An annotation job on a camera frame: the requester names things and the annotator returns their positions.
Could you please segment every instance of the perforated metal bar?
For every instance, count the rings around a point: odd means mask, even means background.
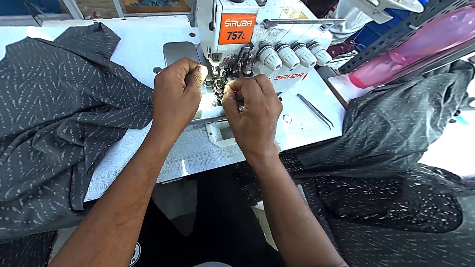
[[[396,27],[382,35],[371,45],[355,55],[350,61],[341,66],[340,73],[354,71],[361,64],[385,54],[408,40],[421,27],[429,23],[435,17],[448,13],[466,5],[469,0],[430,0],[422,13],[412,13],[402,20]]]

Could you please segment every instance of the gray patterned fabric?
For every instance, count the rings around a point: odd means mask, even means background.
[[[25,38],[0,62],[0,239],[74,224],[95,165],[152,118],[152,89],[110,60],[101,23]]]
[[[457,196],[475,195],[459,176],[417,163],[457,110],[474,77],[453,64],[353,99],[343,136],[296,152],[331,218],[391,229],[445,233],[463,214]]]
[[[56,231],[18,238],[0,245],[2,267],[45,267],[57,237]]]
[[[343,258],[351,267],[475,266],[475,197],[460,197],[464,219],[444,234],[399,231],[330,219]]]

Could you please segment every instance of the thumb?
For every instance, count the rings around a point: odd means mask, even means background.
[[[201,95],[201,87],[203,86],[203,82],[205,81],[207,75],[208,68],[203,65],[199,65],[190,75],[188,75],[188,77],[186,77],[186,88],[184,94]]]
[[[239,108],[237,107],[236,102],[236,92],[234,92],[229,85],[224,87],[224,95],[223,100],[221,101],[223,105],[224,112],[226,112],[226,117],[228,117],[228,121],[233,124],[237,122],[241,115],[239,114]]]

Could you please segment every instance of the hand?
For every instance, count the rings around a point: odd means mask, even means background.
[[[208,69],[181,58],[155,76],[153,86],[153,133],[160,132],[172,144],[195,116],[201,101],[201,86]]]
[[[239,110],[237,101],[243,99],[244,108]],[[236,142],[251,165],[255,160],[278,157],[274,138],[282,103],[267,76],[235,79],[226,85],[221,102]]]

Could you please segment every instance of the white tension knob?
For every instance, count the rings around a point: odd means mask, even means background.
[[[282,67],[282,60],[280,60],[277,52],[270,45],[265,45],[257,54],[257,58],[271,70],[278,70]]]
[[[332,60],[332,56],[318,42],[308,44],[308,49],[317,58],[319,66],[326,66]]]
[[[314,67],[317,64],[317,58],[305,47],[303,43],[294,43],[294,52],[304,67]]]
[[[300,60],[288,44],[282,44],[276,51],[287,68],[294,69],[300,64]]]

